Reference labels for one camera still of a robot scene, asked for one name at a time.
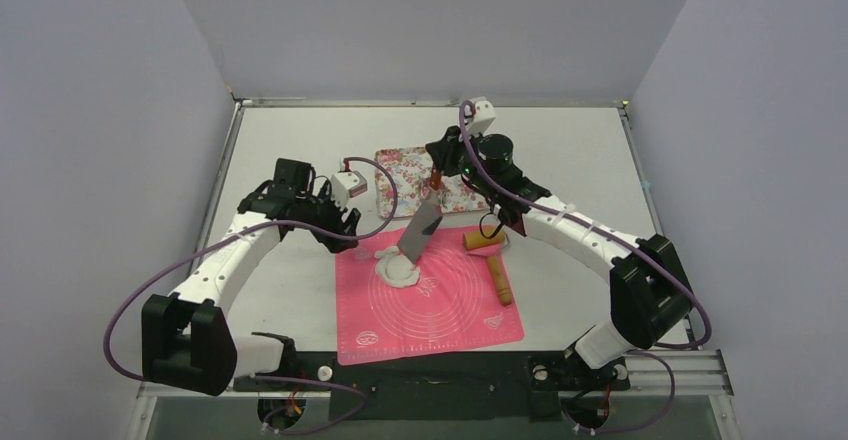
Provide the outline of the pink silicone baking mat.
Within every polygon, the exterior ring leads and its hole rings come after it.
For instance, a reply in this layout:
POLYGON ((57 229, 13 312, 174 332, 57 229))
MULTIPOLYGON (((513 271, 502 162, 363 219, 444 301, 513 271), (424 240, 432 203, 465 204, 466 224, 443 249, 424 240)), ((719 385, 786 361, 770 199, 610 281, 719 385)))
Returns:
POLYGON ((337 356, 343 366, 503 345, 525 336, 517 303, 502 306, 485 261, 468 255, 463 234, 439 229, 416 266, 419 282, 396 289, 375 273, 374 254, 394 246, 398 230, 361 241, 337 256, 337 356))

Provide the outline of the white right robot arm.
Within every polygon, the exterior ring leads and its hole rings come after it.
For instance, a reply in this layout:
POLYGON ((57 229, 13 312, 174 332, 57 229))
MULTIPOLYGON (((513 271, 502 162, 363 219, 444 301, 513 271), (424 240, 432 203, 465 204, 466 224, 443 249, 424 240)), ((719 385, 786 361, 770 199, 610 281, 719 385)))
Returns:
POLYGON ((500 227, 566 253, 606 281, 609 316, 566 350, 564 373, 572 384, 588 387, 624 353, 659 345, 693 309, 691 286, 667 238, 622 234, 567 206, 514 164, 510 138, 463 141, 451 126, 425 150, 435 172, 460 177, 483 197, 500 227))

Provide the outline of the white dough lump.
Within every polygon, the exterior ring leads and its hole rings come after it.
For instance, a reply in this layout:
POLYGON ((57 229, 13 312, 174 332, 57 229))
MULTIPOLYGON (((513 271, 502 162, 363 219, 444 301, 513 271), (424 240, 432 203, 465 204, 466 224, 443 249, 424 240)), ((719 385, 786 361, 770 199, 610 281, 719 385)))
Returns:
POLYGON ((420 279, 420 269, 396 246, 374 254, 376 275, 389 287, 402 289, 415 286, 420 279))

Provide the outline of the wooden rolling pin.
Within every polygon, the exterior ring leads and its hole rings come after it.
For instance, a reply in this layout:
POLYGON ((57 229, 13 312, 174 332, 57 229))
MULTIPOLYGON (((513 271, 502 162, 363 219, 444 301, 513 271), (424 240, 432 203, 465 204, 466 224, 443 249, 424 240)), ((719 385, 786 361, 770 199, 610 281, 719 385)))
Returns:
POLYGON ((514 295, 501 255, 507 245, 506 233, 489 225, 481 230, 466 232, 462 237, 465 252, 485 261, 495 295, 502 306, 511 306, 514 302, 514 295))

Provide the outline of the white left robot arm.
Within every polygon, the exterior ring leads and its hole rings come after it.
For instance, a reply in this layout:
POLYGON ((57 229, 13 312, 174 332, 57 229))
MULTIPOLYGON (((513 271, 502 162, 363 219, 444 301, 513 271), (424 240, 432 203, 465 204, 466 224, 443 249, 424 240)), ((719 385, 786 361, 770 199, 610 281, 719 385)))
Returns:
POLYGON ((295 228, 312 226, 332 254, 357 246, 358 209, 348 202, 367 189, 349 168, 320 189, 306 162, 279 159, 274 175, 238 204, 225 237, 168 295, 152 295, 141 311, 145 381, 217 396, 241 377, 259 375, 272 389, 298 376, 292 339, 254 332, 232 334, 227 313, 264 257, 295 228))

